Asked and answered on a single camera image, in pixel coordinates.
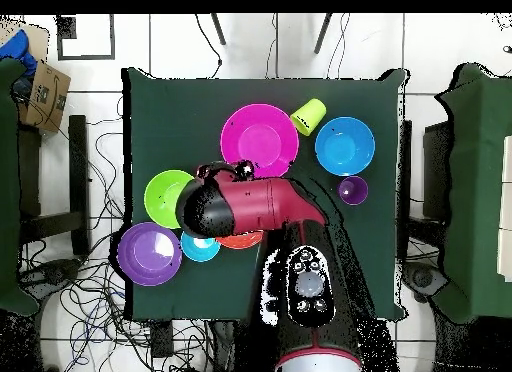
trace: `orange plate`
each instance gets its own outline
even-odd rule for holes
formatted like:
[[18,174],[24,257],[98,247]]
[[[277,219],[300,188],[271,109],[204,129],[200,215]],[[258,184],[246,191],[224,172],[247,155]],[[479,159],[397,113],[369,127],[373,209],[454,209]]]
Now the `orange plate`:
[[224,247],[229,247],[230,249],[247,249],[258,244],[262,238],[263,232],[258,231],[249,234],[218,237],[216,240]]

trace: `purple plate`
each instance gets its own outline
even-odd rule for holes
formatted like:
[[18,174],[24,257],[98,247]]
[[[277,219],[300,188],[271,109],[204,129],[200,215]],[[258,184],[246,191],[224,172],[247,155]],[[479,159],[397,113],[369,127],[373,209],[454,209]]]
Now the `purple plate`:
[[181,264],[176,235],[153,222],[134,225],[121,237],[117,248],[119,266],[134,283],[155,286],[169,281]]

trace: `blue cloth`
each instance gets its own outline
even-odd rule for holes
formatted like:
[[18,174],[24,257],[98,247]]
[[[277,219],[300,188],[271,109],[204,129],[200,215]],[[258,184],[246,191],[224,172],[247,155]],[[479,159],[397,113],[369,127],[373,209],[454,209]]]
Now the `blue cloth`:
[[4,57],[20,60],[27,68],[23,75],[32,76],[36,73],[37,61],[28,52],[28,37],[23,29],[20,29],[14,37],[0,47],[0,59]]

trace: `green plate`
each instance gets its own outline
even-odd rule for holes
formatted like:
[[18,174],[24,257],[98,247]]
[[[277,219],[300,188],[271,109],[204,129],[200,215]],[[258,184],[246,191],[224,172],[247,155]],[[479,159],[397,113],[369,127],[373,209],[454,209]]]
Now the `green plate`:
[[192,179],[194,177],[187,172],[171,169],[159,173],[149,181],[144,192],[144,206],[149,217],[164,228],[179,228],[176,201],[185,185]]

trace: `blue plate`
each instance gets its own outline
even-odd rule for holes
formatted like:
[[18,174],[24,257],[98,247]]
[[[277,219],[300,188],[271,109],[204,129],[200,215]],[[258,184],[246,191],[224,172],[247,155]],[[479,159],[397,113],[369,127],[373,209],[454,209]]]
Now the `blue plate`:
[[315,141],[320,164],[330,173],[350,176],[361,172],[373,158],[372,131],[356,118],[341,117],[326,123]]
[[183,232],[181,234],[183,254],[196,262],[206,262],[220,250],[220,243],[215,238],[194,238]]

